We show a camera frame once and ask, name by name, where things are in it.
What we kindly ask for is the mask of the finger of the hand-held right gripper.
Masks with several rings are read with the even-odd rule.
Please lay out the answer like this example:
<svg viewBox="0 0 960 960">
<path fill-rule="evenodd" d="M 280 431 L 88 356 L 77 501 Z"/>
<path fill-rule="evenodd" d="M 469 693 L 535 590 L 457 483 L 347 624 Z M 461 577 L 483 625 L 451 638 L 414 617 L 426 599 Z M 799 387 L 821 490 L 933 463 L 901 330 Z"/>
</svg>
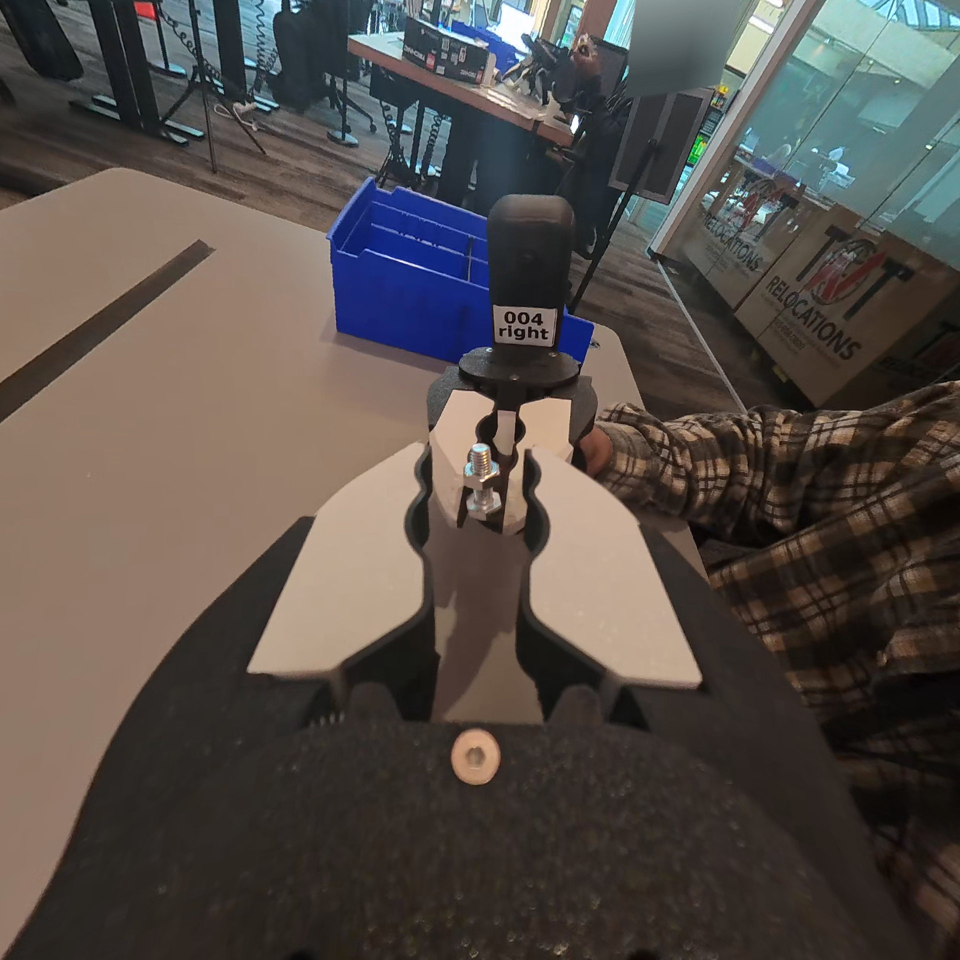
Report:
<svg viewBox="0 0 960 960">
<path fill-rule="evenodd" d="M 502 481 L 499 529 L 503 535 L 523 531 L 527 503 L 523 492 L 524 456 L 527 450 L 543 448 L 571 463 L 571 401 L 556 397 L 522 404 L 518 412 L 496 411 L 495 452 Z"/>
<path fill-rule="evenodd" d="M 453 391 L 430 431 L 433 498 L 444 516 L 457 526 L 462 526 L 465 519 L 473 520 L 466 508 L 469 492 L 463 483 L 463 471 L 472 446 L 477 443 L 489 445 L 498 462 L 493 444 L 477 438 L 478 426 L 494 413 L 495 402 L 481 393 Z M 490 522 L 497 514 L 482 523 Z"/>
</svg>

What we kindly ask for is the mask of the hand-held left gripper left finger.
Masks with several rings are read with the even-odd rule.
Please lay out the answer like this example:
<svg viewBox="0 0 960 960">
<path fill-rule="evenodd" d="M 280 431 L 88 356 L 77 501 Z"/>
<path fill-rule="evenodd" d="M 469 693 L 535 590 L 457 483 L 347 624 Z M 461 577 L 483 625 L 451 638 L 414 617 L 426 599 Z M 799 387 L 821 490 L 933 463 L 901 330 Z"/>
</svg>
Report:
<svg viewBox="0 0 960 960">
<path fill-rule="evenodd" d="M 318 509 L 248 674 L 405 687 L 437 666 L 429 467 L 413 442 Z"/>
</svg>

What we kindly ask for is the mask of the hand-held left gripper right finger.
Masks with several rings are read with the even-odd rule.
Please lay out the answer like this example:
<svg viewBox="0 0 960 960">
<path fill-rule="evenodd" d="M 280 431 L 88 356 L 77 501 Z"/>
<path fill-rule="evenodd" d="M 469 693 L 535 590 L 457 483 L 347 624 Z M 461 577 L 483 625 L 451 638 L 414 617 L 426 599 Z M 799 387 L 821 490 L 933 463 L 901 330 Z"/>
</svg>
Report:
<svg viewBox="0 0 960 960">
<path fill-rule="evenodd" d="M 701 669 L 630 510 L 542 446 L 525 453 L 523 494 L 531 557 L 515 653 L 538 695 L 699 689 Z"/>
</svg>

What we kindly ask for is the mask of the silver steel bolt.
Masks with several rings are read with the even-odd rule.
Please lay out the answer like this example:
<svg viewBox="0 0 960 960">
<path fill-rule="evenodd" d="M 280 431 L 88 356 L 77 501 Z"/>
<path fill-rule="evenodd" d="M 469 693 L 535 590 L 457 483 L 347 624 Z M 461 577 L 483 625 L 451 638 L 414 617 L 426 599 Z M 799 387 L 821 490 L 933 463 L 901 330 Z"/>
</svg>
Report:
<svg viewBox="0 0 960 960">
<path fill-rule="evenodd" d="M 482 442 L 474 443 L 469 450 L 467 462 L 473 463 L 476 467 L 481 464 L 497 462 L 491 447 Z M 478 522 L 488 522 L 494 515 L 499 513 L 502 508 L 500 495 L 501 474 L 490 489 L 473 490 L 463 486 L 467 490 L 465 508 L 468 514 Z"/>
</svg>

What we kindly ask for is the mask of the blue plastic bin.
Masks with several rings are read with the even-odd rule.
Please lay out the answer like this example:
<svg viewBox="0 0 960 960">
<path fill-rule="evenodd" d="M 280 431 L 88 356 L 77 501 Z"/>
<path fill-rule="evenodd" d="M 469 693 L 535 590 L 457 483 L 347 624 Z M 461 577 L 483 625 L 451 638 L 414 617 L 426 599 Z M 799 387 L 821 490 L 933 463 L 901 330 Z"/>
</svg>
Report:
<svg viewBox="0 0 960 960">
<path fill-rule="evenodd" d="M 449 364 L 492 346 L 485 217 L 370 176 L 327 240 L 339 332 Z"/>
</svg>

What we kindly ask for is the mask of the person's right hand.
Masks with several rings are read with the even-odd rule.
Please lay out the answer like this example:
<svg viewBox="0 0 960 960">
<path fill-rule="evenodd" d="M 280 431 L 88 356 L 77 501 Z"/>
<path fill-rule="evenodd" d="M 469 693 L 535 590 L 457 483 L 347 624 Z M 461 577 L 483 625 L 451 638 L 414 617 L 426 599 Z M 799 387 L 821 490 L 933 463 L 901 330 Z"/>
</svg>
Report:
<svg viewBox="0 0 960 960">
<path fill-rule="evenodd" d="M 600 423 L 595 423 L 591 431 L 578 440 L 577 451 L 583 471 L 593 479 L 606 471 L 614 457 L 613 442 Z"/>
</svg>

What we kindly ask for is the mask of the black tripod stand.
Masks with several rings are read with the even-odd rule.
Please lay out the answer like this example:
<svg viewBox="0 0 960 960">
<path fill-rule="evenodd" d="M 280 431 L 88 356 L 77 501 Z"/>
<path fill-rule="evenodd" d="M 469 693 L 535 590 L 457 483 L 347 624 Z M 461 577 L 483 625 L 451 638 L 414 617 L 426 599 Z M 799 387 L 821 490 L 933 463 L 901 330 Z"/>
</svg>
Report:
<svg viewBox="0 0 960 960">
<path fill-rule="evenodd" d="M 234 85 L 223 77 L 220 68 L 213 66 L 207 57 L 200 24 L 201 3 L 186 1 L 184 5 L 186 22 L 181 22 L 173 14 L 167 13 L 165 6 L 158 7 L 159 18 L 170 27 L 174 38 L 193 59 L 184 90 L 160 115 L 164 130 L 203 144 L 207 151 L 210 171 L 214 175 L 220 170 L 213 128 L 216 117 L 227 119 L 262 158 L 268 158 L 269 153 L 258 136 L 255 120 L 245 118 L 246 108 L 252 103 L 236 101 L 231 97 Z M 189 133 L 186 125 L 181 123 L 180 114 L 192 100 L 199 103 L 202 125 L 194 133 Z"/>
<path fill-rule="evenodd" d="M 567 309 L 571 314 L 574 314 L 577 308 L 580 306 L 582 298 L 584 294 L 586 294 L 587 289 L 593 281 L 594 276 L 611 244 L 614 233 L 616 232 L 618 225 L 627 210 L 630 198 L 638 193 L 638 187 L 641 183 L 641 180 L 643 180 L 647 170 L 654 162 L 659 149 L 660 140 L 657 137 L 650 138 L 643 147 L 638 162 L 628 180 L 626 189 L 621 192 L 618 202 L 611 213 L 605 229 L 598 236 L 596 244 L 593 248 L 593 252 L 588 260 L 588 266 L 585 274 L 567 305 Z"/>
</svg>

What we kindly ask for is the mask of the wooden desk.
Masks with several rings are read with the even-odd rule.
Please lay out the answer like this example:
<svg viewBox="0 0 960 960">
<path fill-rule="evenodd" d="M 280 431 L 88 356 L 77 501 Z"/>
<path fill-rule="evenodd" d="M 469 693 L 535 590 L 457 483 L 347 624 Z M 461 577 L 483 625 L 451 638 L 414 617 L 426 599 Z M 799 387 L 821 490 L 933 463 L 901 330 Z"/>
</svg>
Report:
<svg viewBox="0 0 960 960">
<path fill-rule="evenodd" d="M 436 198 L 451 206 L 470 200 L 475 212 L 487 215 L 504 195 L 532 193 L 534 159 L 573 143 L 570 120 L 556 102 L 543 106 L 503 83 L 472 85 L 431 73 L 403 57 L 401 32 L 355 33 L 347 45 L 351 54 L 375 67 L 370 95 L 395 108 L 395 146 L 403 146 L 405 114 L 416 110 L 408 150 L 410 180 L 425 150 L 425 112 L 449 119 Z"/>
</svg>

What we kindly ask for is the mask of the grey light panel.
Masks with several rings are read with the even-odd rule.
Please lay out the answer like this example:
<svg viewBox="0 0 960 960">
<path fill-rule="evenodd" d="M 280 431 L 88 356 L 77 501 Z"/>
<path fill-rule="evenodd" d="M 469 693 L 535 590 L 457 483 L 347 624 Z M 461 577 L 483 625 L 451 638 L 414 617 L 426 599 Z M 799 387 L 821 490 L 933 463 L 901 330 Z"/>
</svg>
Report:
<svg viewBox="0 0 960 960">
<path fill-rule="evenodd" d="M 633 99 L 609 187 L 669 205 L 714 93 L 702 87 Z"/>
</svg>

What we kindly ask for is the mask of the printed cardboard moving box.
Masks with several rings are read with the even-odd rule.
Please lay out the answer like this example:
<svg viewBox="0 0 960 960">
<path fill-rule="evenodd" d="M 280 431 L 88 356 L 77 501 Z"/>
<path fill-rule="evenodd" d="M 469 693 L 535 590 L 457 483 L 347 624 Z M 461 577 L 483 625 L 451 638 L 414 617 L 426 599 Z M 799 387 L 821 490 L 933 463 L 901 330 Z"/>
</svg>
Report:
<svg viewBox="0 0 960 960">
<path fill-rule="evenodd" d="M 735 317 L 816 407 L 840 399 L 958 287 L 958 271 L 836 205 L 807 222 Z"/>
<path fill-rule="evenodd" d="M 711 289 L 736 309 L 795 239 L 810 206 L 807 188 L 735 165 L 699 214 L 683 253 Z"/>
</svg>

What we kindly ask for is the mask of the black cardboard box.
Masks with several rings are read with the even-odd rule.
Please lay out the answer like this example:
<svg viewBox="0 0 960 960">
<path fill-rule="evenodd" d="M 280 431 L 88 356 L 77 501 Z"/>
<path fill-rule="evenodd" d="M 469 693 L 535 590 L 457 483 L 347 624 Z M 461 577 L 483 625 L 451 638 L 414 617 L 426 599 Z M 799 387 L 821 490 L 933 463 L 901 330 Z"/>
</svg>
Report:
<svg viewBox="0 0 960 960">
<path fill-rule="evenodd" d="M 490 50 L 485 42 L 408 16 L 403 31 L 402 58 L 438 77 L 481 86 Z"/>
</svg>

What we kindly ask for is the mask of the person's plaid shirt torso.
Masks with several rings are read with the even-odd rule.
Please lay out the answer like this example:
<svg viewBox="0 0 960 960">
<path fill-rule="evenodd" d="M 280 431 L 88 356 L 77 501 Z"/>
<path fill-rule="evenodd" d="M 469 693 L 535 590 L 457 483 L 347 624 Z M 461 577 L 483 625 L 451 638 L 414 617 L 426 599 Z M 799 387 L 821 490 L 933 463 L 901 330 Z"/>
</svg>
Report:
<svg viewBox="0 0 960 960">
<path fill-rule="evenodd" d="M 710 579 L 818 722 L 929 958 L 958 958 L 958 522 L 723 531 Z"/>
</svg>

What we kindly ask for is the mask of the black office chair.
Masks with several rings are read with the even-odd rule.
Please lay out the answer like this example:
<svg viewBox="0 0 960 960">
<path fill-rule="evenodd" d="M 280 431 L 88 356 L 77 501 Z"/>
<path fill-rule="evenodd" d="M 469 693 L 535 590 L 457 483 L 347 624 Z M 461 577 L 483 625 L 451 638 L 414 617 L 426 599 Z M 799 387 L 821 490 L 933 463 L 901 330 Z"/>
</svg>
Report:
<svg viewBox="0 0 960 960">
<path fill-rule="evenodd" d="M 372 1 L 300 2 L 293 10 L 282 2 L 272 20 L 273 39 L 280 71 L 270 83 L 273 99 L 296 114 L 328 100 L 340 115 L 340 126 L 328 138 L 344 146 L 357 145 L 347 123 L 347 111 L 366 118 L 374 134 L 374 117 L 349 96 L 349 84 L 361 78 L 361 58 L 350 52 L 349 37 L 366 35 Z"/>
</svg>

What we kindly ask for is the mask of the black desk leg frame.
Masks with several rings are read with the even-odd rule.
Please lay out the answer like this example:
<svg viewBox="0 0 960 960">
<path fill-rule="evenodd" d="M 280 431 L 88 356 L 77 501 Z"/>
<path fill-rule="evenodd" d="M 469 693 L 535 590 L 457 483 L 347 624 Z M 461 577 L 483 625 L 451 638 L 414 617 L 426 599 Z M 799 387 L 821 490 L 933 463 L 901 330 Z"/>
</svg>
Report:
<svg viewBox="0 0 960 960">
<path fill-rule="evenodd" d="M 135 3 L 89 1 L 88 5 L 111 94 L 72 100 L 70 108 L 177 146 L 203 141 L 206 135 L 202 131 L 162 119 Z"/>
</svg>

